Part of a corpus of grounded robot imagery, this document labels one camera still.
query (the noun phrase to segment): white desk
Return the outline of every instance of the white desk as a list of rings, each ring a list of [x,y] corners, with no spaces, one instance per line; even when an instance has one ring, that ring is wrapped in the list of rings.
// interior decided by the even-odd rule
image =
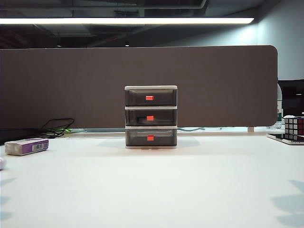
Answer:
[[[304,227],[304,146],[265,133],[180,134],[178,144],[54,139],[46,152],[4,156],[1,227]]]

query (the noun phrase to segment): white wall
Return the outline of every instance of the white wall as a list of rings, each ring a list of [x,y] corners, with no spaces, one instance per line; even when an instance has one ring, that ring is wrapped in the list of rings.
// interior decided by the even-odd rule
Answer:
[[[258,44],[278,50],[278,77],[304,78],[304,0],[283,0],[258,24]]]
[[[221,29],[198,36],[176,40],[161,46],[256,45],[257,24]]]

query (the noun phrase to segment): drawer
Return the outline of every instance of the drawer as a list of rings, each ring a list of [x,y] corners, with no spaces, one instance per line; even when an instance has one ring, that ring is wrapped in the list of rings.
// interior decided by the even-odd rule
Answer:
[[[177,130],[126,130],[126,146],[176,146]]]
[[[125,106],[176,106],[176,89],[125,90]]]
[[[176,126],[177,110],[126,110],[126,126]]]

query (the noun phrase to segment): desk divider panel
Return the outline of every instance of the desk divider panel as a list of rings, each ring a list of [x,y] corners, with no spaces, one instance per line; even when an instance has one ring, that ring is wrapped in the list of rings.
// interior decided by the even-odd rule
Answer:
[[[276,121],[273,46],[0,50],[0,128],[124,127],[124,86],[177,85],[178,124]]]

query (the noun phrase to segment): fluorescent light fixture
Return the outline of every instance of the fluorescent light fixture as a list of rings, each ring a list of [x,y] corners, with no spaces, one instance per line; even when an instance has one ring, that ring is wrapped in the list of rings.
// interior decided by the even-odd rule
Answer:
[[[249,24],[254,18],[0,18],[0,24],[100,24],[100,25],[168,25],[168,24]]]

